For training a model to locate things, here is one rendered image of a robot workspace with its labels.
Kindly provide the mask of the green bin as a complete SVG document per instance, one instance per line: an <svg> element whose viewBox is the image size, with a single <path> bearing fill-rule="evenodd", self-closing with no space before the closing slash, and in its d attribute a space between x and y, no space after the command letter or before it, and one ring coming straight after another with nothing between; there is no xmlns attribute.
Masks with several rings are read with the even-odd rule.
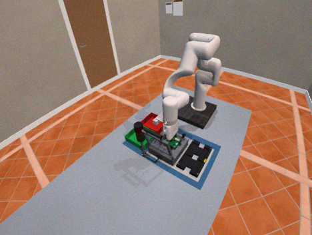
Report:
<svg viewBox="0 0 312 235"><path fill-rule="evenodd" d="M129 142L130 144L133 144L134 146L136 146L137 148L141 149L141 143L137 141L136 135L135 135L135 130L134 128L125 135L125 140L127 142ZM143 142L144 145L144 149L146 149L148 147L147 145L147 140L145 139L145 141Z"/></svg>

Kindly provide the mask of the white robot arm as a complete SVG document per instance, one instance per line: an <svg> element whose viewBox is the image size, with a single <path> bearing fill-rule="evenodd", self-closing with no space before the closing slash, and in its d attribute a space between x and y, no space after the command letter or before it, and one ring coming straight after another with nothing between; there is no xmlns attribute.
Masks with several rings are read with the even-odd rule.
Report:
<svg viewBox="0 0 312 235"><path fill-rule="evenodd" d="M195 73L195 93L191 108L196 111L206 109L205 100L207 85L216 86L221 73L221 61L214 58L220 45L217 35L192 33L185 44L179 67L166 80L162 93L163 111L153 120L156 126L163 122L164 126L177 123L178 109L189 103L189 94L172 89L174 82ZM198 70L195 72L195 68ZM207 85L206 85L207 84Z"/></svg>

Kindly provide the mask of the red bin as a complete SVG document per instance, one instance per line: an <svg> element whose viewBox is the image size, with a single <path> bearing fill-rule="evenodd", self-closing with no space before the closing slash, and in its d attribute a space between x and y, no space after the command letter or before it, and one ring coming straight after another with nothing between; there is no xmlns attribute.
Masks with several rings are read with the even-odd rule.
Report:
<svg viewBox="0 0 312 235"><path fill-rule="evenodd" d="M150 113L146 118L144 118L141 122L143 123L143 126L146 128L149 128L150 130L153 130L154 132L157 132L160 134L163 131L163 122L160 122L157 126L153 124L153 120L157 117L157 114Z"/></svg>

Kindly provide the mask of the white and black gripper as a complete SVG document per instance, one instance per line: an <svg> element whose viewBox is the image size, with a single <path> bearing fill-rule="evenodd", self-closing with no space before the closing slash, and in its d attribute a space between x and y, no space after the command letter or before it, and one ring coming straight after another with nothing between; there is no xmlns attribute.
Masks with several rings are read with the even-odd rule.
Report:
<svg viewBox="0 0 312 235"><path fill-rule="evenodd" d="M171 140L174 137L177 136L177 131L178 131L178 120L177 120L177 123L175 125L172 125L172 126L164 126L163 124L163 137L162 139L165 140L167 139L167 142L168 140Z"/></svg>

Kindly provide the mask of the green circuit board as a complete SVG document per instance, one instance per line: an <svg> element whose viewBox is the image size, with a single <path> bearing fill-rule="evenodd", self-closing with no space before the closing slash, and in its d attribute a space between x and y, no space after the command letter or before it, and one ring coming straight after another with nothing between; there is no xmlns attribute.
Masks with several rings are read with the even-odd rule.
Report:
<svg viewBox="0 0 312 235"><path fill-rule="evenodd" d="M176 146L178 145L178 143L180 142L181 140L176 138L176 137L173 137L171 140L169 140L169 145L173 146L173 148L176 148Z"/></svg>

